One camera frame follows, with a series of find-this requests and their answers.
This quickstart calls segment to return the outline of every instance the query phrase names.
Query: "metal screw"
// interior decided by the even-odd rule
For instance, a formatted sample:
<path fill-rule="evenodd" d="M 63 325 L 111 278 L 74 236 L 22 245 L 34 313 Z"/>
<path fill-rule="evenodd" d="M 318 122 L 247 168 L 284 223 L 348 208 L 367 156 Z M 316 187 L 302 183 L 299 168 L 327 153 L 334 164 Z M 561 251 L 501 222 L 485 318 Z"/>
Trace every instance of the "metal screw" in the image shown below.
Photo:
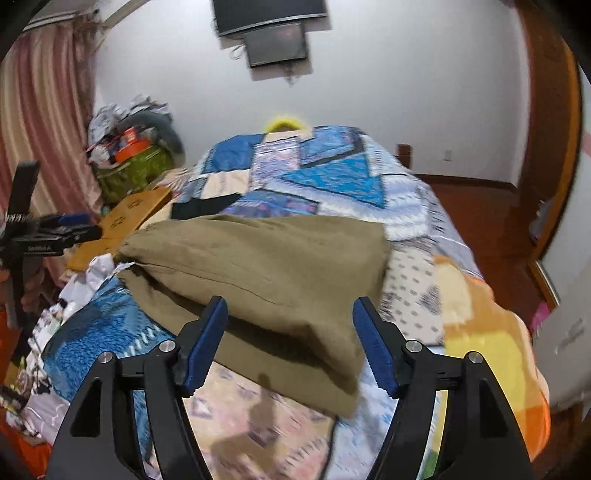
<path fill-rule="evenodd" d="M 423 346 L 421 345 L 421 342 L 417 342 L 416 340 L 409 340 L 406 343 L 406 348 L 409 352 L 412 352 L 412 353 L 417 353 L 417 352 L 420 352 L 421 350 L 423 350 Z"/>
<path fill-rule="evenodd" d="M 484 361 L 484 357 L 478 352 L 470 352 L 468 354 L 468 360 L 473 364 L 481 364 Z"/>
<path fill-rule="evenodd" d="M 112 352 L 102 352 L 99 355 L 99 362 L 102 364 L 108 364 L 111 360 L 113 360 Z"/>
<path fill-rule="evenodd" d="M 160 348 L 161 352 L 169 352 L 171 350 L 174 350 L 174 347 L 176 347 L 177 344 L 174 343 L 172 340 L 165 340 L 164 342 L 162 342 L 158 348 Z"/>

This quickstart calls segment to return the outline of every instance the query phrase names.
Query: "television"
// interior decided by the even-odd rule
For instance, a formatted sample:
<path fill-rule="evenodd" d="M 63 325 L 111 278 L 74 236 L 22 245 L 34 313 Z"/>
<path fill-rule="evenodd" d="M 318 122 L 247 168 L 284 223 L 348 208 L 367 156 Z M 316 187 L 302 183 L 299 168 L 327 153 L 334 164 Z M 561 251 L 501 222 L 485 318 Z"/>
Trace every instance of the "television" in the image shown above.
<path fill-rule="evenodd" d="M 213 0 L 213 10 L 220 36 L 283 21 L 327 15 L 324 0 Z"/>
<path fill-rule="evenodd" d="M 250 67 L 308 57 L 306 32 L 302 22 L 256 28 L 244 34 Z"/>

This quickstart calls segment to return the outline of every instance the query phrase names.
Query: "olive green cloth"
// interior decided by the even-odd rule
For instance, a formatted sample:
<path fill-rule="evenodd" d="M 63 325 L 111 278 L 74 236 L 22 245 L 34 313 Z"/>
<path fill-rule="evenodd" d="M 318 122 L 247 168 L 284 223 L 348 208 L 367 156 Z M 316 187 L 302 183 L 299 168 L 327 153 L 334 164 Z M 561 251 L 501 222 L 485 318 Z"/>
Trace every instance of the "olive green cloth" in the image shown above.
<path fill-rule="evenodd" d="M 178 334 L 214 295 L 233 317 L 216 360 L 348 417 L 363 351 L 355 299 L 379 298 L 389 244 L 380 223 L 330 216 L 167 220 L 127 237 L 119 273 L 140 308 Z"/>

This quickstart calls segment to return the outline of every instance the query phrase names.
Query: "pink curtain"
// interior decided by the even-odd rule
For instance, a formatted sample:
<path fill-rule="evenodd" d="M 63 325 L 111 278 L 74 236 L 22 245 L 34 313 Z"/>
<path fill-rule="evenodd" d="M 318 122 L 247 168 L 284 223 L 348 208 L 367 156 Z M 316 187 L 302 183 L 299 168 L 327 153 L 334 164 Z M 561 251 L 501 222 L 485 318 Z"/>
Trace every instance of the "pink curtain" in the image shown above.
<path fill-rule="evenodd" d="M 38 160 L 31 213 L 90 212 L 100 188 L 86 162 L 92 115 L 95 26 L 83 18 L 22 34 L 0 66 L 0 206 L 16 165 Z M 64 259 L 48 259 L 56 280 Z"/>

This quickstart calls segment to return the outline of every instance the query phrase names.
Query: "white wall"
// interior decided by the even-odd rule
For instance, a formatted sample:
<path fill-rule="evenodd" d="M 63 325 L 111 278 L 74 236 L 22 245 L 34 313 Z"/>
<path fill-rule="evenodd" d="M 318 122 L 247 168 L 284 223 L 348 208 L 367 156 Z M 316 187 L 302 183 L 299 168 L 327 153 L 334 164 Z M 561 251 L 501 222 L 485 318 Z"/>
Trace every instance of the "white wall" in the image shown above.
<path fill-rule="evenodd" d="M 583 95 L 583 133 L 579 164 L 564 215 L 542 258 L 542 266 L 559 297 L 591 258 L 591 83 L 580 71 Z"/>
<path fill-rule="evenodd" d="M 419 173 L 515 181 L 529 91 L 508 0 L 326 1 L 330 22 L 307 24 L 313 71 L 290 86 L 276 67 L 250 72 L 229 58 L 210 0 L 151 0 L 100 48 L 100 101 L 142 92 L 169 102 L 189 164 L 292 115 L 360 127 L 391 151 L 409 143 Z"/>

